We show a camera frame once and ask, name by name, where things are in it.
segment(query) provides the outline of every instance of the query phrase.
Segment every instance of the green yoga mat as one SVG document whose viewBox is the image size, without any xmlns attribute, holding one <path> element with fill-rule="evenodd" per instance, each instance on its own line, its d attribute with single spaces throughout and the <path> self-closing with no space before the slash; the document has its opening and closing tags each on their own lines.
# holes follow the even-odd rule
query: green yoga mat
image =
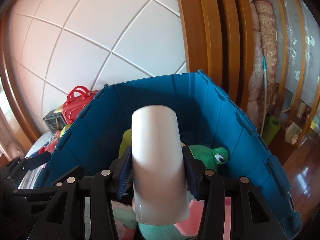
<svg viewBox="0 0 320 240">
<path fill-rule="evenodd" d="M 267 116 L 264 122 L 262 139 L 269 145 L 281 127 L 280 122 L 273 116 Z"/>
</svg>

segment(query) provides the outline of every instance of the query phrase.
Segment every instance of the silver screw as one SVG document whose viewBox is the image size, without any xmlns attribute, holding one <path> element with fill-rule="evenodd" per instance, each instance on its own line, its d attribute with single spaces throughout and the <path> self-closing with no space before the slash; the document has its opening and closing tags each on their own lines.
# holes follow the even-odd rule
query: silver screw
<svg viewBox="0 0 320 240">
<path fill-rule="evenodd" d="M 67 183 L 72 184 L 76 181 L 75 177 L 69 177 L 67 178 Z"/>
<path fill-rule="evenodd" d="M 248 183 L 248 182 L 249 182 L 249 179 L 248 179 L 247 177 L 241 177 L 241 178 L 240 178 L 240 181 L 241 181 L 242 183 Z"/>
<path fill-rule="evenodd" d="M 213 170 L 206 170 L 204 172 L 204 174 L 207 175 L 207 176 L 212 176 L 214 174 L 214 172 L 213 172 Z"/>
<path fill-rule="evenodd" d="M 110 173 L 111 173 L 111 171 L 109 171 L 109 170 L 103 170 L 103 171 L 101 171 L 101 175 L 102 175 L 102 176 L 108 176 Z"/>
</svg>

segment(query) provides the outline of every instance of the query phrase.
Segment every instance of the blue plastic bin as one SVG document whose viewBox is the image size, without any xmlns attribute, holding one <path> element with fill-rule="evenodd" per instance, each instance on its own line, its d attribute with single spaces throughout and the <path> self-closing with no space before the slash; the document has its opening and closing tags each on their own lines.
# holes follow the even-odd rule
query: blue plastic bin
<svg viewBox="0 0 320 240">
<path fill-rule="evenodd" d="M 201 71 L 105 85 L 83 109 L 56 146 L 41 174 L 43 186 L 77 165 L 85 175 L 106 169 L 118 157 L 132 113 L 148 105 L 165 105 L 177 114 L 182 141 L 211 148 L 223 146 L 230 160 L 219 173 L 248 177 L 258 187 L 289 239 L 301 228 L 291 185 L 247 116 Z"/>
</svg>

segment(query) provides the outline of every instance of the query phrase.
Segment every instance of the white cylinder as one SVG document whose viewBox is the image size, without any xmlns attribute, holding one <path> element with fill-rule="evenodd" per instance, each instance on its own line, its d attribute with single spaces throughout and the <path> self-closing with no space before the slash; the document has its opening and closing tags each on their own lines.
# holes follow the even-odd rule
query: white cylinder
<svg viewBox="0 0 320 240">
<path fill-rule="evenodd" d="M 132 115 L 133 190 L 137 221 L 169 225 L 189 217 L 177 116 L 167 106 Z"/>
</svg>

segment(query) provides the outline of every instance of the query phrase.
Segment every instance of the red suitcase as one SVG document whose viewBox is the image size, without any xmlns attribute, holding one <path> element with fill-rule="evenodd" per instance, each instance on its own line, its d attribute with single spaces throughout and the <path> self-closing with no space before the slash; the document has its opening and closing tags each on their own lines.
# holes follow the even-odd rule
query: red suitcase
<svg viewBox="0 0 320 240">
<path fill-rule="evenodd" d="M 62 115 L 67 124 L 72 124 L 81 110 L 92 100 L 98 91 L 89 91 L 84 86 L 75 87 L 68 95 L 67 101 L 62 106 Z"/>
</svg>

